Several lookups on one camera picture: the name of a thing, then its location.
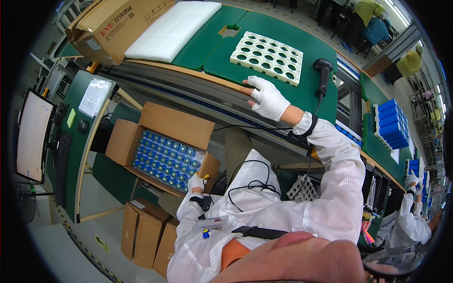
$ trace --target fan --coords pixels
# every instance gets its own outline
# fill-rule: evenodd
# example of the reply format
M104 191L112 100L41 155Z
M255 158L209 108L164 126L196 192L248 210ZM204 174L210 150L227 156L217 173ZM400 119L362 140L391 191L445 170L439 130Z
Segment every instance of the fan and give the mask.
M28 186L16 189L17 203L25 223L33 221L36 212L36 198L32 190Z

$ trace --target computer mouse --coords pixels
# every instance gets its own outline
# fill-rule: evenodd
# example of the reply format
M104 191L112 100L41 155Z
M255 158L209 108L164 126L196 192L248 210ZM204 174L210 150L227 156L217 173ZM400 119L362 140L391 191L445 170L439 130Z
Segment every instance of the computer mouse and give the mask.
M87 120L80 119L77 130L79 131L79 133L84 134L88 131L89 127L90 127L90 123Z

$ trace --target cardboard box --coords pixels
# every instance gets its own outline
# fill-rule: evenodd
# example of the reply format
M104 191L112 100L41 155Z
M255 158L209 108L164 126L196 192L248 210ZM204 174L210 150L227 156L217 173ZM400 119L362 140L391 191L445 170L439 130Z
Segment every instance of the cardboard box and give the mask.
M162 240L160 241L153 265L153 269L165 279L167 279L168 264L174 254L174 243L177 238L176 226L178 226L178 224L179 221L173 218L165 226L164 234L162 235Z
M121 251L136 265L152 269L171 215L144 199L128 201L124 210Z
M123 119L116 121L107 145L106 156L150 184L173 195L185 196L184 192L132 167L138 140L143 130L152 130L206 151L213 128L213 122L147 101L138 124ZM209 174L209 177L216 178L219 167L220 161L206 152L198 174L203 177ZM211 192L213 184L214 181L209 179L204 191Z
M66 36L84 57L119 65L124 52L174 0L96 0L68 26Z

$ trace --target yellow jacket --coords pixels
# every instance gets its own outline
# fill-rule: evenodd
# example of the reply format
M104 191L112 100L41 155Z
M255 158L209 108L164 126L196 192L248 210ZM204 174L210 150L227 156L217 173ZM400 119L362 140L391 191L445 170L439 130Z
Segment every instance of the yellow jacket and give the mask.
M396 63L396 67L403 75L408 77L420 69L421 56L414 51L409 51L403 59Z
M384 7L374 0L362 0L354 9L354 13L359 14L362 18L365 27L373 16L379 17L384 11Z

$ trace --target white foam sheet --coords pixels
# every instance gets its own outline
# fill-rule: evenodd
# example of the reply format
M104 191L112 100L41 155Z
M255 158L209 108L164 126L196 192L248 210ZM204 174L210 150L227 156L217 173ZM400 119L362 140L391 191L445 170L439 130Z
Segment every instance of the white foam sheet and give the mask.
M132 59L171 63L192 36L222 7L217 2L178 2L126 50Z

